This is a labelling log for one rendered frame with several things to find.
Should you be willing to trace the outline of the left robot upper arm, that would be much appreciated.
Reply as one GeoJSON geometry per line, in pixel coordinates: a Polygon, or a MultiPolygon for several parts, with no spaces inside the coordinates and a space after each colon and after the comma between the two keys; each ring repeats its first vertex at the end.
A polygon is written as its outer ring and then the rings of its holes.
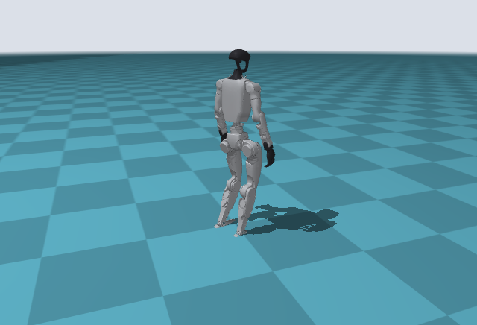
{"type": "Polygon", "coordinates": [[[222,95],[222,82],[224,79],[217,80],[216,82],[216,96],[215,96],[215,112],[222,115],[222,103],[221,103],[221,95],[222,95]]]}

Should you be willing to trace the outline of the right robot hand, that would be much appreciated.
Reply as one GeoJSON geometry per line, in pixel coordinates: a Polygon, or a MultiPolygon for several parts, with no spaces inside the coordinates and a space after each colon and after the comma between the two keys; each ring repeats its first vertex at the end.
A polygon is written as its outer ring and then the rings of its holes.
{"type": "Polygon", "coordinates": [[[272,149],[273,145],[271,147],[268,147],[267,142],[264,142],[263,145],[264,145],[264,149],[267,151],[267,159],[268,159],[268,164],[265,165],[264,167],[269,167],[270,165],[273,164],[275,160],[274,159],[275,153],[274,153],[274,150],[272,149]]]}

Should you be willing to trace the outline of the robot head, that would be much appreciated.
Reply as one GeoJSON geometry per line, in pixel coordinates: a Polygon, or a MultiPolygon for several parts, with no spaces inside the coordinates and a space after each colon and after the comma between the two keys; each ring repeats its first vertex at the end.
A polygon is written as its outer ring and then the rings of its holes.
{"type": "Polygon", "coordinates": [[[243,78],[242,73],[245,73],[248,68],[250,54],[246,52],[245,50],[236,49],[230,53],[229,59],[233,59],[236,61],[237,69],[234,70],[233,75],[230,76],[228,79],[233,79],[233,80],[242,79],[243,78]],[[239,65],[242,61],[246,62],[245,69],[243,70],[241,70],[241,67],[239,65]]]}

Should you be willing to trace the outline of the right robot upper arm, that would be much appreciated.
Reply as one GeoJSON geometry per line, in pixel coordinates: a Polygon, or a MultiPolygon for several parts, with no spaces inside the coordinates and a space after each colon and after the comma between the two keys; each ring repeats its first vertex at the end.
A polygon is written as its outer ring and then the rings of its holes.
{"type": "Polygon", "coordinates": [[[260,122],[259,114],[261,111],[261,86],[258,83],[246,81],[246,92],[250,95],[250,103],[253,111],[252,120],[260,122]]]}

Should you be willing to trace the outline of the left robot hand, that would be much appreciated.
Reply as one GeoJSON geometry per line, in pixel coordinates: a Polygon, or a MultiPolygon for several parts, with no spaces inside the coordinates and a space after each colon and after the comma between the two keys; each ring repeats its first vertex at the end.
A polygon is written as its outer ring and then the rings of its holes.
{"type": "Polygon", "coordinates": [[[222,132],[221,132],[221,130],[219,130],[219,133],[220,133],[220,136],[221,136],[221,142],[222,142],[223,140],[225,140],[225,139],[227,138],[227,133],[228,133],[228,132],[226,132],[224,135],[222,135],[222,132]]]}

